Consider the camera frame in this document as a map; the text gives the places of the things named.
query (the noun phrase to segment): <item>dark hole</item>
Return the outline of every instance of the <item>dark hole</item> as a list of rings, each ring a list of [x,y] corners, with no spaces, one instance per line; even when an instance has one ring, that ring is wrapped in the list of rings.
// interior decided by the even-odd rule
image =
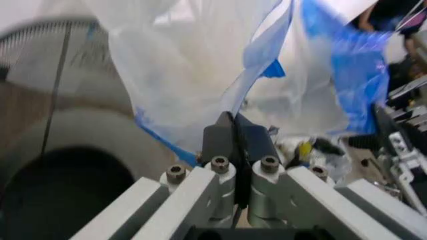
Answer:
[[[317,237],[308,231],[300,231],[295,234],[294,240],[317,240]]]
[[[134,180],[112,155],[88,147],[50,151],[22,168],[1,199],[3,239],[69,239]]]
[[[200,234],[197,240],[221,240],[221,235],[213,230],[207,230]]]
[[[362,164],[363,167],[367,167],[369,166],[369,160],[364,158],[362,161],[360,161],[360,163]]]
[[[223,157],[219,157],[215,161],[219,164],[223,164],[223,163],[225,163],[226,160]]]
[[[315,167],[313,167],[313,172],[316,172],[318,174],[322,174],[323,173],[323,169],[321,169],[320,167],[315,166]]]
[[[274,159],[274,158],[272,158],[272,157],[267,157],[267,158],[265,159],[265,161],[266,161],[267,163],[270,163],[270,164],[274,164],[274,163],[275,163],[275,159]]]
[[[181,171],[181,167],[180,166],[173,166],[170,171],[172,171],[172,173],[177,173],[179,171]]]

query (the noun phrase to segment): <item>metal bolt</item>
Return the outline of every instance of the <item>metal bolt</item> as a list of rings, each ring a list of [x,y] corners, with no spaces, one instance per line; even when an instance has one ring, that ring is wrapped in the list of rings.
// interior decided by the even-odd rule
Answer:
[[[229,159],[225,156],[215,156],[210,161],[211,169],[217,174],[225,174],[229,171]]]
[[[310,166],[310,171],[326,183],[328,179],[328,170],[322,166]]]
[[[261,158],[261,169],[268,174],[277,172],[279,164],[280,162],[275,156],[264,156]]]
[[[186,169],[179,164],[174,164],[167,169],[166,177],[169,183],[180,184],[186,178]]]

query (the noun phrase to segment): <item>blue trim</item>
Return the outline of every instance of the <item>blue trim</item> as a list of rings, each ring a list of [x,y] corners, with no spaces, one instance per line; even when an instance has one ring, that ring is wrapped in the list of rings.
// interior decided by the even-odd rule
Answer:
[[[192,167],[195,167],[197,165],[195,154],[193,154],[189,151],[186,151],[186,150],[172,144],[170,141],[166,140],[165,138],[163,138],[160,135],[158,135],[157,133],[155,133],[153,130],[149,129],[143,123],[143,120],[142,120],[143,118],[139,113],[140,113],[140,111],[137,110],[136,115],[135,115],[135,122],[140,128],[142,128],[144,131],[146,131],[148,134],[150,134],[153,138],[155,138],[156,140],[158,140],[159,142],[164,144],[166,147],[170,148],[178,156],[178,158],[180,160],[186,162],[187,164],[189,164]]]
[[[285,76],[285,71],[283,71],[283,68],[277,59],[275,59],[260,75],[260,77],[266,78],[282,78]]]

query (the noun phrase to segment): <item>white plastic sheet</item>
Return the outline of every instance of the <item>white plastic sheet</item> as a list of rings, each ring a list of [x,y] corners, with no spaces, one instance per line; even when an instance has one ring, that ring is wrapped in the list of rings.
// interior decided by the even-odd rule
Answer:
[[[279,55],[291,20],[283,11],[254,35],[280,0],[86,3],[108,30],[137,122],[176,151],[199,151],[204,127],[222,111],[237,113]],[[283,4],[288,10],[290,1]]]

